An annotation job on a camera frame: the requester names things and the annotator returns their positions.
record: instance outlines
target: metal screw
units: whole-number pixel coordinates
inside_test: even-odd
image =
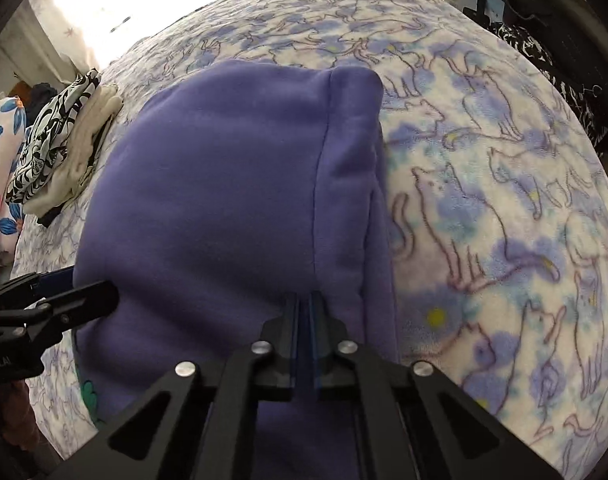
[[[433,365],[427,363],[426,361],[417,361],[413,365],[413,371],[415,372],[415,375],[418,375],[420,377],[428,377],[429,375],[432,375],[434,369],[435,368],[433,368]]]
[[[342,353],[342,354],[354,354],[357,351],[357,348],[359,348],[357,346],[357,343],[354,341],[341,341],[338,345],[337,345],[337,349]]]
[[[182,361],[175,367],[175,373],[180,377],[190,377],[195,373],[195,365],[190,361]]]
[[[255,341],[251,345],[251,352],[257,355],[270,354],[273,351],[273,345],[268,341]]]

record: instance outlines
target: bed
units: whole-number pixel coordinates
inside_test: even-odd
[[[13,276],[73,265],[130,121],[232,57],[379,74],[402,360],[434,362],[566,478],[585,476],[608,446],[608,179],[536,68],[441,0],[219,0],[138,41],[104,71],[124,108],[91,183],[48,229],[26,218]],[[43,361],[31,404],[66,458],[97,431],[97,399],[69,333]]]

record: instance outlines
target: white curtain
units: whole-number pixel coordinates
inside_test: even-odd
[[[8,94],[21,80],[30,86],[45,82],[62,90],[77,71],[57,52],[24,0],[0,34],[0,93]]]
[[[79,73],[100,68],[93,49],[82,30],[65,16],[56,0],[28,0],[50,43],[65,59],[70,59]]]

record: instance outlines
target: blue flower print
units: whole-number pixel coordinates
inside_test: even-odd
[[[1,112],[10,112],[11,110],[15,110],[15,115],[13,117],[13,134],[17,135],[20,127],[26,124],[26,112],[22,100],[19,97],[6,101],[0,107]]]
[[[0,218],[0,232],[3,235],[14,235],[21,233],[24,225],[24,215],[19,204],[11,202],[8,204],[8,210],[13,218]]]

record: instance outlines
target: yellow dot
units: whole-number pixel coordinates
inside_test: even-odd
[[[446,322],[446,312],[443,308],[435,307],[428,312],[426,321],[431,328],[440,328]]]

